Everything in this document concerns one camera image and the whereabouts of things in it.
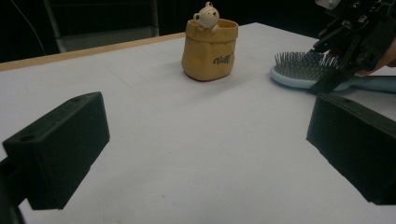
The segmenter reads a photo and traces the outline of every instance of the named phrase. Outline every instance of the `white surface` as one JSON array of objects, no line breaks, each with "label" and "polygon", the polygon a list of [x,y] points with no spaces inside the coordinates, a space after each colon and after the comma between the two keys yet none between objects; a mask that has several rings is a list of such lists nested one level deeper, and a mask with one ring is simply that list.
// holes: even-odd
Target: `white surface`
[{"label": "white surface", "polygon": [[[316,40],[258,23],[239,34],[232,73],[212,82],[183,73],[183,38],[1,72],[2,141],[92,91],[110,128],[66,208],[25,201],[27,223],[395,223],[395,206],[367,203],[305,140],[315,96],[269,78],[275,54]],[[396,119],[394,95],[337,94]]]}]

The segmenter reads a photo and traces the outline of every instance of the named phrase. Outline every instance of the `brush bristles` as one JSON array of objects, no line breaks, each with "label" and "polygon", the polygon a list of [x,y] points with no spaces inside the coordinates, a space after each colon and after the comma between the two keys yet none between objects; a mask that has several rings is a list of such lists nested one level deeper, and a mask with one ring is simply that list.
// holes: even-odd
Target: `brush bristles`
[{"label": "brush bristles", "polygon": [[339,64],[338,57],[315,52],[282,52],[275,56],[275,60],[275,70],[279,74],[309,80],[319,80]]}]

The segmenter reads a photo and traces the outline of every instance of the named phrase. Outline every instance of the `light blue brush handle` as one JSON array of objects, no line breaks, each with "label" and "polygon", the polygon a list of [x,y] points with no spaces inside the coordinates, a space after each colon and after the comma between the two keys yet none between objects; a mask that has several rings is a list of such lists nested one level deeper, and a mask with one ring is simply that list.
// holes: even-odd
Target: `light blue brush handle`
[{"label": "light blue brush handle", "polygon": [[343,84],[370,91],[387,91],[396,93],[396,76],[352,77]]}]

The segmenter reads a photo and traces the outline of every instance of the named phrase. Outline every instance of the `robotic arm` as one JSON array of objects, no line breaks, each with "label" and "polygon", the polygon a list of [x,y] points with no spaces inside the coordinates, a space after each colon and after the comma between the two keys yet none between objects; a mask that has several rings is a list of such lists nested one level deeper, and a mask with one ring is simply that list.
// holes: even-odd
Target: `robotic arm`
[{"label": "robotic arm", "polygon": [[319,33],[311,52],[341,52],[341,62],[314,86],[314,93],[330,92],[360,70],[373,70],[396,36],[396,0],[316,0],[335,17]]}]

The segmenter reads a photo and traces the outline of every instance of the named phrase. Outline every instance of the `wooden table edge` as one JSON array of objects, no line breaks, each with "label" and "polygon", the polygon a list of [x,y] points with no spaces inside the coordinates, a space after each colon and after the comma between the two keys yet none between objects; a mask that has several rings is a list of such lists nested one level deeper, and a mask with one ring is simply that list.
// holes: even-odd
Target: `wooden table edge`
[{"label": "wooden table edge", "polygon": [[143,46],[143,45],[149,45],[149,44],[153,44],[153,43],[157,43],[157,42],[162,42],[162,41],[166,41],[166,40],[178,39],[178,38],[182,38],[185,36],[186,36],[185,33],[177,33],[177,34],[172,34],[172,35],[161,35],[161,36],[140,39],[140,40],[135,40],[135,41],[130,41],[130,42],[124,42],[124,43],[119,43],[119,44],[114,44],[114,45],[106,45],[106,46],[92,48],[92,49],[81,49],[81,50],[69,51],[69,52],[65,52],[65,53],[52,54],[52,55],[48,55],[48,56],[35,57],[35,58],[24,59],[24,60],[17,60],[17,61],[7,62],[7,63],[0,63],[0,71],[7,71],[7,70],[29,67],[29,66],[34,66],[34,65],[40,65],[40,64],[45,64],[45,63],[55,63],[55,62],[59,62],[59,61],[89,56],[89,55],[98,54],[98,53],[109,52],[109,51],[118,50],[118,49],[128,49],[128,48],[133,48],[133,47],[138,47],[138,46]]}]

